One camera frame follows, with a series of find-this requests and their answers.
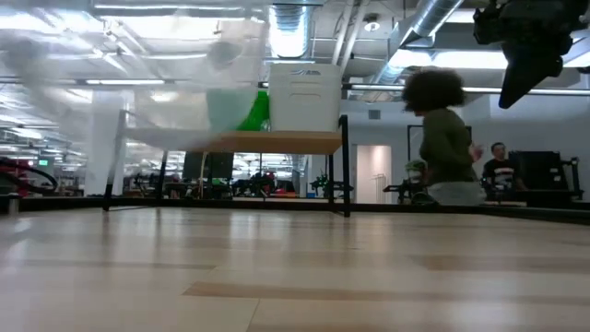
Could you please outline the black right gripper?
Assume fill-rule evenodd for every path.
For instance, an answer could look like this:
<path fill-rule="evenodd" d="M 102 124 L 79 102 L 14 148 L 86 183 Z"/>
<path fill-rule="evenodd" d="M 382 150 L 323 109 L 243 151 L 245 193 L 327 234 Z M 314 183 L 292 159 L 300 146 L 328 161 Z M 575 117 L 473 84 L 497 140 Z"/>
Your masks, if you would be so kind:
<path fill-rule="evenodd" d="M 499 107 L 509 109 L 547 77 L 558 77 L 564 56 L 573 46 L 572 33 L 590 0 L 490 0 L 475 11 L 477 43 L 501 46 L 507 66 Z"/>

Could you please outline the white plastic basket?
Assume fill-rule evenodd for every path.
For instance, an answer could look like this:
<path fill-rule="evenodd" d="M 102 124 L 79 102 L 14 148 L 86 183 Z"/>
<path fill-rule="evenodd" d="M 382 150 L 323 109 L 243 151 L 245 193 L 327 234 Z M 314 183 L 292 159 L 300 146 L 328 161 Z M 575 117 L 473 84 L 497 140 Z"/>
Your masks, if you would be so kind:
<path fill-rule="evenodd" d="M 335 132 L 338 128 L 338 86 L 270 85 L 268 95 L 272 131 Z"/>

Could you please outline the clear plastic basket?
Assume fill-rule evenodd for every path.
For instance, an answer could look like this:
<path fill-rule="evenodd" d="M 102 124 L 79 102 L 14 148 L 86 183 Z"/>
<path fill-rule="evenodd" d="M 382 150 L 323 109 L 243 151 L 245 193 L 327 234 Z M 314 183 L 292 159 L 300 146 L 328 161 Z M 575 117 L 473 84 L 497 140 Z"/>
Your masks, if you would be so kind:
<path fill-rule="evenodd" d="M 210 130 L 207 91 L 257 89 L 268 24 L 258 3 L 0 0 L 0 81 L 17 87 L 0 105 L 81 140 L 93 91 L 130 90 L 130 128 L 223 134 Z M 243 46 L 223 68 L 207 61 L 219 41 Z"/>

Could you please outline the wooden shelf with black legs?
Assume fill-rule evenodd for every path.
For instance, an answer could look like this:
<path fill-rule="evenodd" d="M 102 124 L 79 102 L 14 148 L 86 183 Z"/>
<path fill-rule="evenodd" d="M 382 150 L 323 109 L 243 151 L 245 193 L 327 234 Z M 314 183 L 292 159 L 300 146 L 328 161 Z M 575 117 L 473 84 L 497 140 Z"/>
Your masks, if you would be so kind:
<path fill-rule="evenodd" d="M 317 210 L 340 213 L 348 218 L 352 211 L 350 199 L 348 118 L 338 119 L 339 130 L 336 132 L 226 132 L 208 137 L 204 132 L 187 130 L 168 130 L 163 128 L 130 128 L 127 126 L 127 111 L 119 111 L 115 135 L 114 152 L 109 169 L 107 184 L 103 194 L 102 209 L 112 207 L 183 207 L 183 208 L 245 208 L 245 209 L 282 209 L 282 210 Z M 122 158 L 121 147 L 126 139 L 136 140 L 163 151 L 159 168 L 158 187 L 153 198 L 120 198 L 112 196 L 116 166 Z M 342 151 L 343 201 L 337 203 L 334 198 L 334 154 Z M 326 203 L 288 203 L 270 201 L 229 201 L 216 200 L 206 203 L 202 200 L 194 203 L 163 197 L 166 161 L 171 151 L 214 152 L 214 153 L 283 153 L 296 155 L 325 155 L 328 159 L 328 193 Z"/>

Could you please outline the black equipment rack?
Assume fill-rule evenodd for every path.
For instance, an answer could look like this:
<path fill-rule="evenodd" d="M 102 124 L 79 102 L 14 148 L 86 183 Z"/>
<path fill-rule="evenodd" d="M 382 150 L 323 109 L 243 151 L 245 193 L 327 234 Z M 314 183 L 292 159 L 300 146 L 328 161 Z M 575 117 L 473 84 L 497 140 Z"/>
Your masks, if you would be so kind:
<path fill-rule="evenodd" d="M 530 207 L 563 208 L 584 198 L 579 159 L 563 160 L 556 151 L 511 151 L 526 190 L 517 196 Z"/>

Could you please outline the person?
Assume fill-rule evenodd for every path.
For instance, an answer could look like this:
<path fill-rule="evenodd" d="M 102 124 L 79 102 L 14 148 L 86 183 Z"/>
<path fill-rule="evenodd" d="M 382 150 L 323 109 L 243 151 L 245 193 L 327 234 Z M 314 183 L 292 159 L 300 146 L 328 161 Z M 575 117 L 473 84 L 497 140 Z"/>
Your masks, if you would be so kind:
<path fill-rule="evenodd" d="M 502 142 L 491 146 L 492 159 L 483 167 L 482 181 L 488 200 L 515 200 L 518 191 L 527 187 L 521 177 L 519 166 L 508 159 Z"/>
<path fill-rule="evenodd" d="M 481 205 L 485 193 L 473 169 L 481 151 L 454 111 L 465 104 L 462 78 L 450 69 L 427 67 L 407 79 L 402 100 L 422 119 L 419 155 L 426 163 L 428 194 L 442 206 Z"/>

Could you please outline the long ceiling light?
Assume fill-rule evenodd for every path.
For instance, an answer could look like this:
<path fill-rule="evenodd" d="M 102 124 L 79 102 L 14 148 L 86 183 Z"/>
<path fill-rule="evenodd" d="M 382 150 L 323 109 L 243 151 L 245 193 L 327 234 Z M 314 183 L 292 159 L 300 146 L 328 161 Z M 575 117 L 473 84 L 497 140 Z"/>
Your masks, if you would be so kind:
<path fill-rule="evenodd" d="M 343 83 L 342 89 L 360 91 L 402 91 L 404 87 L 402 85 Z M 464 87 L 464 92 L 469 94 L 501 94 L 502 89 L 486 87 Z M 531 89 L 529 94 L 539 96 L 590 97 L 590 89 Z"/>

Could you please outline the white door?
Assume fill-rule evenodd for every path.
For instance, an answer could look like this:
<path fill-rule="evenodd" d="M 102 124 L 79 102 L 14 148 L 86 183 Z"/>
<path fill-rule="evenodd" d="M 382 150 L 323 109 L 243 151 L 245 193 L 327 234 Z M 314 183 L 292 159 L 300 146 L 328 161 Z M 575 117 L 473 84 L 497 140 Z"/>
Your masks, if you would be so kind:
<path fill-rule="evenodd" d="M 384 191 L 391 180 L 391 147 L 357 145 L 356 202 L 358 204 L 391 204 L 392 194 Z"/>

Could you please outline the black monitor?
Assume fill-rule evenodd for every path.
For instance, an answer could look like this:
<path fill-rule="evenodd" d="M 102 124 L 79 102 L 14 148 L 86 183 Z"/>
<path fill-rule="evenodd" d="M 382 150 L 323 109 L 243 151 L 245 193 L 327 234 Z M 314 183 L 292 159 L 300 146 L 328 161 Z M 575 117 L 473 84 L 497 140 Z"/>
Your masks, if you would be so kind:
<path fill-rule="evenodd" d="M 187 152 L 183 163 L 184 179 L 229 179 L 233 172 L 233 153 Z"/>

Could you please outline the white pillar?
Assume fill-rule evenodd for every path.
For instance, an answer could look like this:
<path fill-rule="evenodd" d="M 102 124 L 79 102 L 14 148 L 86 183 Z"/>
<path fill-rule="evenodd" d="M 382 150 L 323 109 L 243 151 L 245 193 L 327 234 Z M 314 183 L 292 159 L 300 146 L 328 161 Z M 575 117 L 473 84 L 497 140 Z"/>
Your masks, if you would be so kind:
<path fill-rule="evenodd" d="M 126 116 L 133 105 L 134 93 L 130 90 L 93 91 L 86 144 L 86 196 L 104 194 L 116 151 L 119 154 L 114 167 L 112 194 L 120 196 L 123 193 L 126 119 L 121 115 Z"/>

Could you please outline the red bulky object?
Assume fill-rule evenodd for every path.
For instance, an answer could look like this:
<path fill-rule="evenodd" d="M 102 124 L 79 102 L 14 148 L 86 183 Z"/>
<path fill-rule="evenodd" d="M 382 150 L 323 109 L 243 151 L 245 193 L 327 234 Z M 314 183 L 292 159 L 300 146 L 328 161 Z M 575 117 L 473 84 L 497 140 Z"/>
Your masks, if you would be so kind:
<path fill-rule="evenodd" d="M 49 187 L 35 186 L 26 182 L 24 179 L 19 178 L 13 171 L 32 172 L 43 178 L 49 183 Z M 58 183 L 53 176 L 47 172 L 37 170 L 28 165 L 22 165 L 17 163 L 15 160 L 9 158 L 0 157 L 0 179 L 4 179 L 7 182 L 15 185 L 18 189 L 25 189 L 32 193 L 47 195 L 54 193 L 58 188 Z"/>

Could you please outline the silver smooth ceiling duct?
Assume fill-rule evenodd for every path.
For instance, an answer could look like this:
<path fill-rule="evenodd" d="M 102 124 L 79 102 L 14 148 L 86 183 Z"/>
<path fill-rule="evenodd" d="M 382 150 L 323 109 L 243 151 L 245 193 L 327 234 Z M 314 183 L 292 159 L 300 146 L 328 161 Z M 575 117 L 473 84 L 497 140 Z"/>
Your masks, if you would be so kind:
<path fill-rule="evenodd" d="M 407 67 L 401 63 L 404 47 L 420 39 L 432 42 L 436 32 L 464 1 L 419 0 L 415 13 L 394 25 L 387 42 L 387 59 L 372 84 L 393 84 Z"/>

